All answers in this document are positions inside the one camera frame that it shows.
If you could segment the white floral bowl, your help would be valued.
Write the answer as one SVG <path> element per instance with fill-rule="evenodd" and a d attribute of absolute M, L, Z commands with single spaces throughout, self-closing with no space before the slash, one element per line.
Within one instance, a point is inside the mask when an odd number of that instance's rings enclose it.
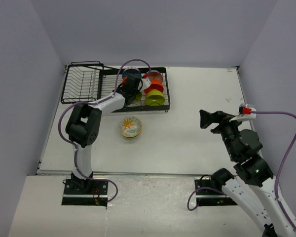
<path fill-rule="evenodd" d="M 141 120 L 136 116 L 126 116 L 118 124 L 118 130 L 143 129 Z"/>

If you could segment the yellow teal patterned bowl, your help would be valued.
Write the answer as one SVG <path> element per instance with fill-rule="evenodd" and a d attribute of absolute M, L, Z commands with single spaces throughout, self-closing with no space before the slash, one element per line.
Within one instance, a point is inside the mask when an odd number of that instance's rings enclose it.
<path fill-rule="evenodd" d="M 127 129 L 127 130 L 120 130 L 120 135 L 127 139 L 133 139 L 138 137 L 142 132 L 142 129 Z"/>

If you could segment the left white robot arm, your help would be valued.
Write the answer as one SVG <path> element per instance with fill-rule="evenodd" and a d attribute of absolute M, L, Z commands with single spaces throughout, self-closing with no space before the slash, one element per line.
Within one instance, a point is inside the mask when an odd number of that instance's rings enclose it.
<path fill-rule="evenodd" d="M 73 111 L 67 122 L 65 132 L 66 142 L 74 146 L 74 170 L 71 181 L 82 194 L 87 194 L 93 187 L 93 172 L 91 167 L 91 148 L 98 137 L 101 119 L 129 106 L 145 87 L 151 83 L 139 76 L 131 74 L 108 96 L 94 102 L 77 102 L 72 105 Z"/>

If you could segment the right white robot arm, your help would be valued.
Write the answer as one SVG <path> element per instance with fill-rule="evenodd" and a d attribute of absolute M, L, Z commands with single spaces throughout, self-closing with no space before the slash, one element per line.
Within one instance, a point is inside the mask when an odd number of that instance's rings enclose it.
<path fill-rule="evenodd" d="M 219 134 L 229 158 L 235 163 L 236 176 L 221 168 L 210 176 L 210 187 L 215 194 L 230 197 L 255 223 L 264 237 L 296 237 L 296 217 L 282 195 L 279 178 L 287 156 L 296 141 L 296 133 L 287 148 L 277 174 L 260 156 L 263 148 L 258 134 L 251 129 L 239 130 L 245 122 L 259 114 L 247 104 L 239 107 L 238 115 L 223 111 L 214 113 L 200 110 L 200 127 L 211 124 L 213 134 Z M 285 113 L 296 119 L 296 115 Z"/>

